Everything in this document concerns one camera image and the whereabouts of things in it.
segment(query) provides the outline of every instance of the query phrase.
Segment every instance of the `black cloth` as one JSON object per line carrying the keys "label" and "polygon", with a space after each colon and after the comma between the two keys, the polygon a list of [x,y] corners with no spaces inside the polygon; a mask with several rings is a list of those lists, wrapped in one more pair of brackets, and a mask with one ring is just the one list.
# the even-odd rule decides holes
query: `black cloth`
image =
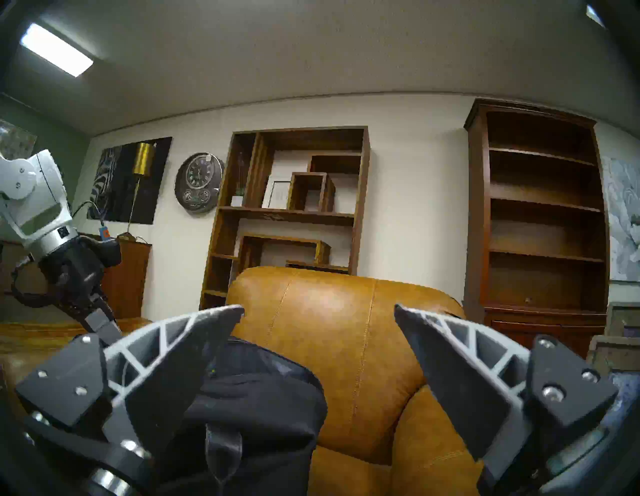
{"label": "black cloth", "polygon": [[159,461],[163,495],[307,494],[327,407],[306,368],[230,338]]}

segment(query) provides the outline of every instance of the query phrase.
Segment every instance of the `black and gold painting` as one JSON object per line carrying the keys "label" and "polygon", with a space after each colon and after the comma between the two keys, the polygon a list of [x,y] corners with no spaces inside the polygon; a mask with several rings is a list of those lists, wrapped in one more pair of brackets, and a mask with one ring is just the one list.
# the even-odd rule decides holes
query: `black and gold painting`
{"label": "black and gold painting", "polygon": [[[167,137],[144,141],[155,150],[149,177],[133,174],[138,144],[142,141],[105,148],[100,155],[90,196],[90,200],[96,204],[99,211],[96,212],[94,207],[90,207],[87,218],[128,222],[131,215],[132,223],[153,224],[172,139]],[[138,181],[138,196],[131,214]]]}

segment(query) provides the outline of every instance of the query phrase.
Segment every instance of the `wooden bookshelf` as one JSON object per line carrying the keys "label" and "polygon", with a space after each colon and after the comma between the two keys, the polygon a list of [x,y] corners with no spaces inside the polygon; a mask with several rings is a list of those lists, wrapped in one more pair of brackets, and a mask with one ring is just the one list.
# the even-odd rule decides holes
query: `wooden bookshelf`
{"label": "wooden bookshelf", "polygon": [[[281,150],[309,150],[306,171],[292,175],[286,209],[263,209],[262,202],[273,166],[274,154]],[[333,174],[357,178],[355,212],[334,210]],[[313,262],[287,261],[288,266],[309,270],[339,271],[355,275],[360,252],[364,202],[369,176],[369,135],[366,127],[270,129],[235,132],[231,138],[227,167],[220,186],[218,208],[211,230],[209,254],[202,282],[200,308],[225,304],[227,288],[246,268],[260,264],[265,243],[282,246],[296,241],[320,250]],[[318,209],[304,210],[309,191],[318,190]],[[232,196],[244,193],[241,207],[232,207]],[[330,247],[321,240],[239,234],[242,219],[279,221],[298,225],[342,226],[351,229],[349,265],[329,265]]]}
{"label": "wooden bookshelf", "polygon": [[465,312],[525,346],[549,333],[583,353],[604,330],[609,235],[593,125],[481,99],[465,123]]}

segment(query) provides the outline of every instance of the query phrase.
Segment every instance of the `orange leather armchair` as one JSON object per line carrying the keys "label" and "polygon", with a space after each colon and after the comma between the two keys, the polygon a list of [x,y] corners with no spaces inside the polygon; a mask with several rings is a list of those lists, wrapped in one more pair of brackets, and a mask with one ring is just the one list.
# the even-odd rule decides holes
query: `orange leather armchair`
{"label": "orange leather armchair", "polygon": [[256,267],[231,285],[235,303],[245,316],[234,335],[304,365],[324,387],[310,496],[477,495],[482,465],[425,386],[393,316],[402,303],[464,317],[454,299],[413,284]]}

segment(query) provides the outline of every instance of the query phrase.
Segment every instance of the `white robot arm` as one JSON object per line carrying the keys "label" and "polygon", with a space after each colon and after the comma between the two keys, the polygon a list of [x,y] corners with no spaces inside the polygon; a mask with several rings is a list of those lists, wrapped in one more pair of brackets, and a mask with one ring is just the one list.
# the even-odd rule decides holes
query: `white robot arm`
{"label": "white robot arm", "polygon": [[[12,272],[15,298],[32,308],[55,305],[106,344],[118,340],[120,329],[100,281],[106,267],[120,263],[120,245],[117,239],[97,241],[77,233],[62,176],[48,150],[29,159],[0,156],[0,218],[30,253]],[[44,226],[27,233],[24,226],[30,221]],[[49,282],[46,294],[23,294],[16,286],[19,271],[32,262]]]}
{"label": "white robot arm", "polygon": [[[51,222],[32,233],[22,230],[27,222],[54,208],[60,211]],[[29,159],[7,160],[0,155],[0,216],[35,261],[77,236],[62,176],[48,150]]]}

